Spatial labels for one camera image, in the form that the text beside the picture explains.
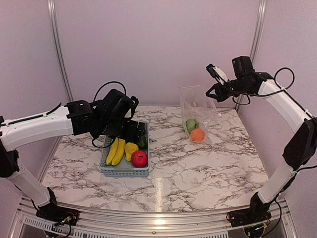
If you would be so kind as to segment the yellow toy pear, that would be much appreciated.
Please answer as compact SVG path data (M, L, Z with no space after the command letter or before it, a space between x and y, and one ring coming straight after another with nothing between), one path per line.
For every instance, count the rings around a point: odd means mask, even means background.
M137 144L134 143L126 143L124 146L124 151L125 151L125 160L128 162L131 162L132 159L132 154L136 151L139 150L139 147Z

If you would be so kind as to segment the red toy apple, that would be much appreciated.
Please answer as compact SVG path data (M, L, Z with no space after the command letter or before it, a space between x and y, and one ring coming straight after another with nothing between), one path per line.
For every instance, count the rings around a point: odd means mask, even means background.
M144 168L148 164L148 156L144 151L136 151L131 156L131 163L136 168Z

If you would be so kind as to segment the yellow toy bananas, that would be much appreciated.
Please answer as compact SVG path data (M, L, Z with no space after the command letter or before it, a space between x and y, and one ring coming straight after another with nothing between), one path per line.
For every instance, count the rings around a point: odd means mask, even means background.
M112 144L108 156L106 158L107 166L118 165L124 156L124 146L126 142L124 139L116 138Z

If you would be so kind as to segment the green toy apple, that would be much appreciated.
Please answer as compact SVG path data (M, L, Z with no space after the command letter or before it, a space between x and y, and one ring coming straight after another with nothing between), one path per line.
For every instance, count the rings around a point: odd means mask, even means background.
M186 129L191 132L192 130L199 128L199 122L196 119L187 119L185 121Z

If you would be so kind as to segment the clear zip top bag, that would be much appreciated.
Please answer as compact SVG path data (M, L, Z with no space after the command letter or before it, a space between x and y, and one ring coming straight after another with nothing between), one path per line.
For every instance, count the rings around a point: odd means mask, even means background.
M212 122L220 117L221 113L217 110L213 100L206 96L207 88L201 85L179 86L178 88L180 90L180 107L184 131L192 141L191 133L186 129L185 121L196 119L199 122L199 128L205 133L204 140L196 143L211 145Z

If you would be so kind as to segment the orange toy orange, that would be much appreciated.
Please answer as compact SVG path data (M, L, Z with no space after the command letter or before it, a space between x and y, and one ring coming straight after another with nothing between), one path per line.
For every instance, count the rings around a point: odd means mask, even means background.
M202 142L205 138L205 133L200 128L195 128L191 131L191 139L194 142Z

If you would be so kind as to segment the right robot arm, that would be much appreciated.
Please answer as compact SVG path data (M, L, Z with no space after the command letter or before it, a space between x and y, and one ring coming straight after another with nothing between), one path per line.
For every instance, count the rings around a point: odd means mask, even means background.
M267 72L247 70L229 80L217 67L208 69L216 84L207 92L208 97L221 102L230 97L246 95L265 99L281 115L289 127L288 135L280 142L284 148L277 155L281 164L268 182L256 192L246 209L228 213L232 226L250 224L269 215L269 207L293 182L297 173L306 169L306 163L317 150L317 119L301 106L278 84L276 76Z

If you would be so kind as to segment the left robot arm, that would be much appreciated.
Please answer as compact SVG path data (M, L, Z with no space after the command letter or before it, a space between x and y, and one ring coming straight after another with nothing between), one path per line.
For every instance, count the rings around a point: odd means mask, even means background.
M66 135L91 134L96 140L105 135L138 143L145 134L146 124L126 117L137 103L119 103L101 111L103 103L79 100L41 114L16 120L0 120L0 176L33 201L36 215L59 222L67 217L75 222L78 211L60 207L54 192L43 186L19 160L17 148L36 141Z

